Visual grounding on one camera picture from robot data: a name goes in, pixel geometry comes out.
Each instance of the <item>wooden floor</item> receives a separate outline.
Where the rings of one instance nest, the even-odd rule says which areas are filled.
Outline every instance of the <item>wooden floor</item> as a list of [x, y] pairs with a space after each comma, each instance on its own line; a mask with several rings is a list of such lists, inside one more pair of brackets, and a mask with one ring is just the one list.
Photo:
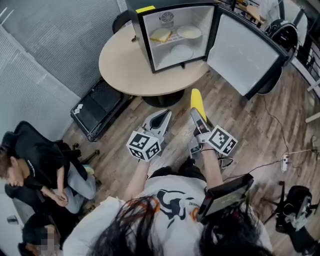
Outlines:
[[[265, 109], [264, 97], [254, 96], [247, 100], [215, 71], [204, 75], [192, 88], [201, 91], [207, 116], [214, 125], [219, 125], [238, 139], [233, 150], [234, 163], [223, 172], [223, 178], [245, 174], [257, 166], [280, 160], [287, 151], [280, 124]], [[195, 125], [190, 116], [191, 87], [185, 90], [183, 98], [172, 110], [172, 122], [167, 135], [168, 145], [162, 157], [156, 159], [151, 169], [162, 166], [178, 165], [187, 157], [187, 143], [193, 136]], [[320, 137], [320, 122], [306, 124], [305, 119], [320, 111], [320, 101], [312, 93], [307, 92], [308, 84], [293, 66], [286, 67], [280, 82], [274, 90], [265, 96], [269, 112], [283, 124], [284, 137], [289, 151], [300, 151], [311, 148], [312, 135]], [[102, 181], [96, 197], [100, 202], [107, 196], [121, 197], [126, 189], [137, 160], [130, 156], [126, 142], [130, 134], [145, 118], [157, 111], [137, 97], [121, 114], [111, 128], [98, 142], [89, 142], [81, 131], [73, 124], [64, 136], [64, 140], [72, 145], [77, 142], [85, 157], [93, 150], [99, 149], [101, 154], [91, 165], [97, 177]], [[254, 195], [252, 204], [265, 220], [270, 212], [269, 205], [263, 205], [262, 197], [277, 200], [281, 190], [278, 181], [286, 181], [286, 190], [293, 185], [310, 188], [313, 203], [320, 198], [320, 160], [315, 153], [303, 152], [292, 155], [295, 167], [289, 167], [282, 173], [280, 163], [258, 168], [252, 172], [254, 176]], [[307, 229], [317, 240], [320, 239], [320, 211], [309, 218]], [[287, 235], [275, 231], [275, 220], [271, 220], [266, 228], [276, 255], [296, 255]]]

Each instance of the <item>long dark hair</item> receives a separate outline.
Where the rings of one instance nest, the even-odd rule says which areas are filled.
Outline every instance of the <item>long dark hair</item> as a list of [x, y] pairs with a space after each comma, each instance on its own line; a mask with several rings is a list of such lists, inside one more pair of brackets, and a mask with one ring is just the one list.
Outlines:
[[[163, 256], [162, 245], [152, 232], [159, 207], [156, 202], [153, 196], [128, 201], [98, 237], [88, 256]], [[258, 219], [252, 216], [247, 201], [243, 206], [230, 208], [224, 217], [212, 218], [204, 225], [198, 242], [199, 255], [272, 256], [257, 244], [259, 235]]]

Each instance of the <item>open fridge door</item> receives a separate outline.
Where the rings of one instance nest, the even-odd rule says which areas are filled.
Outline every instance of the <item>open fridge door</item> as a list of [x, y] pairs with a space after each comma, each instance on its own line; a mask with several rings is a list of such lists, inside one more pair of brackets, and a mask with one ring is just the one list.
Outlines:
[[213, 47], [207, 63], [227, 80], [241, 95], [263, 87], [272, 69], [281, 68], [277, 46], [250, 24], [225, 13], [219, 16]]

